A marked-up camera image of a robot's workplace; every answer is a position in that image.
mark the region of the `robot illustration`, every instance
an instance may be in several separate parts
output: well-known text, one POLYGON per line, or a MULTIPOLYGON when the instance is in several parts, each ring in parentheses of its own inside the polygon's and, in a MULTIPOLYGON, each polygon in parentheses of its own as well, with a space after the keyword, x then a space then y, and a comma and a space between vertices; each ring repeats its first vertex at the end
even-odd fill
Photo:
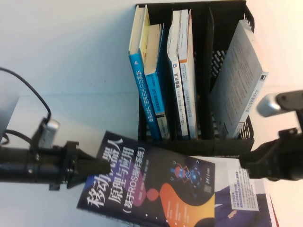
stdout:
POLYGON ((202 170, 199 166, 199 161, 197 160, 195 165, 189 169, 187 166, 182 167, 181 164, 173 161, 173 165, 170 172, 174 174, 170 178, 171 181, 180 181, 183 183, 190 182, 194 189, 200 188, 202 186, 202 170))

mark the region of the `black cable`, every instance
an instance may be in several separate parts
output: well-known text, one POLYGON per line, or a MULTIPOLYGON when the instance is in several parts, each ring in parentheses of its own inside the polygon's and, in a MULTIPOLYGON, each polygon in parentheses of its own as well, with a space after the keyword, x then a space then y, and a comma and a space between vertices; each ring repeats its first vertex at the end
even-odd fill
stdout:
POLYGON ((23 139, 24 141, 28 142, 29 144, 32 144, 32 140, 29 137, 27 137, 26 135, 22 134, 21 132, 18 132, 18 131, 15 131, 15 130, 6 129, 4 131, 4 135, 6 135, 6 133, 14 135, 14 136, 17 136, 17 137, 23 139))
POLYGON ((39 95, 39 93, 25 80, 23 79, 20 75, 18 75, 17 73, 11 71, 11 70, 8 70, 8 69, 5 69, 5 68, 2 68, 0 67, 0 71, 4 71, 4 72, 7 72, 15 77, 17 77, 19 80, 21 80, 29 89, 31 89, 31 91, 38 97, 38 99, 42 102, 42 104, 46 107, 47 111, 48 111, 48 116, 47 116, 47 122, 49 122, 49 120, 51 119, 51 116, 52 116, 52 113, 51 113, 51 109, 48 107, 48 105, 46 104, 46 102, 44 101, 44 99, 39 95))
POLYGON ((3 143, 0 143, 0 145, 9 144, 9 136, 6 133, 3 134, 3 138, 6 139, 6 141, 4 141, 3 143))

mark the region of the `black book organizer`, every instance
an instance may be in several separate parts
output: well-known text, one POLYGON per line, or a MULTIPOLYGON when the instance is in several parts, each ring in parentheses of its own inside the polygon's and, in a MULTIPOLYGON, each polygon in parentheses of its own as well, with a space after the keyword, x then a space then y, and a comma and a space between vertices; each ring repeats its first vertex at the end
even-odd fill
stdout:
MULTIPOLYGON (((165 40, 169 34, 172 11, 192 9, 196 89, 199 96, 197 115, 199 139, 178 140, 175 130, 178 116, 172 111, 172 114, 168 112, 172 141, 152 141, 141 102, 138 139, 187 155, 237 156, 250 152, 254 143, 250 118, 247 118, 237 139, 220 139, 215 134, 216 127, 209 106, 209 93, 218 77, 238 21, 248 20, 252 31, 254 30, 254 19, 246 6, 246 1, 152 3, 147 6, 151 25, 164 23, 165 40)), ((169 65, 166 65, 166 73, 169 75, 168 99, 173 99, 169 65)))

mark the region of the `book spine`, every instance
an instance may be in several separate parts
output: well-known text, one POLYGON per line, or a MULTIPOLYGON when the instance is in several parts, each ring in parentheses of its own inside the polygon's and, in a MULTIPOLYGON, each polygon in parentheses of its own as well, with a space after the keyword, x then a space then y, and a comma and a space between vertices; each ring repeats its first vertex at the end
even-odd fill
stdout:
POLYGON ((253 106, 253 104, 255 103, 257 97, 258 97, 258 94, 261 90, 261 88, 263 87, 263 84, 265 82, 265 79, 263 78, 266 78, 268 75, 267 72, 263 72, 259 78, 259 81, 257 82, 256 86, 255 86, 255 89, 254 91, 252 92, 252 95, 250 96, 250 99, 245 107, 245 110, 244 110, 244 113, 242 114, 242 117, 237 125, 237 128, 236 128, 236 131, 235 133, 233 134, 233 138, 236 138, 238 137, 239 133, 241 132, 241 129, 246 121, 246 119, 248 118, 248 115, 250 113, 250 110, 251 110, 251 107, 253 106))
POLYGON ((196 123, 195 85, 193 85, 193 78, 191 78, 192 75, 190 75, 188 70, 188 62, 180 62, 180 68, 189 135, 191 139, 197 139, 198 127, 196 123))
POLYGON ((145 75, 147 86, 151 95, 151 101, 155 110, 159 130, 163 140, 169 140, 169 127, 165 114, 165 106, 163 103, 162 93, 160 89, 159 78, 157 72, 145 75))
POLYGON ((181 73, 180 73, 179 60, 172 61, 171 68, 172 68, 172 76, 173 76, 172 79, 173 79, 174 88, 175 88, 175 92, 176 92, 181 133, 182 133, 182 137, 184 139, 188 139, 187 121, 186 121, 183 88, 182 88, 182 78, 181 78, 181 73))
POLYGON ((129 60, 134 73, 134 78, 139 90, 140 100, 145 112, 146 121, 154 140, 161 140, 160 131, 156 122, 155 112, 152 106, 150 94, 148 92, 146 79, 144 76, 144 66, 142 56, 139 53, 129 55, 129 60))

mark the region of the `table surface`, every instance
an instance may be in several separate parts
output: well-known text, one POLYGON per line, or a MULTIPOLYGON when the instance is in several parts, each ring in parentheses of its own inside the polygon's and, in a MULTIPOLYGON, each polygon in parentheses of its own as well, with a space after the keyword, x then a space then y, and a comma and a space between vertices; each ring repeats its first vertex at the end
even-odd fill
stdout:
MULTIPOLYGON (((288 91, 289 87, 264 87, 257 102, 268 93, 288 91)), ((303 89, 292 87, 291 90, 303 89)), ((93 95, 44 96, 49 104, 52 118, 60 122, 55 145, 63 146, 67 140, 79 141, 87 153, 95 152, 100 137, 109 131, 136 139, 138 131, 137 93, 114 93, 93 95)), ((24 96, 18 101, 8 129, 31 136, 46 110, 36 97, 24 96)), ((282 129, 297 127, 294 113, 262 118, 255 108, 250 113, 255 143, 260 144, 277 138, 282 129)), ((10 146, 26 148, 28 145, 11 136, 10 146)), ((298 226, 301 222, 303 181, 266 182, 271 194, 278 222, 281 227, 298 226)), ((83 185, 70 190, 62 186, 59 192, 49 192, 47 185, 0 183, 0 225, 6 227, 53 227, 53 226, 120 226, 116 222, 76 209, 83 185)))

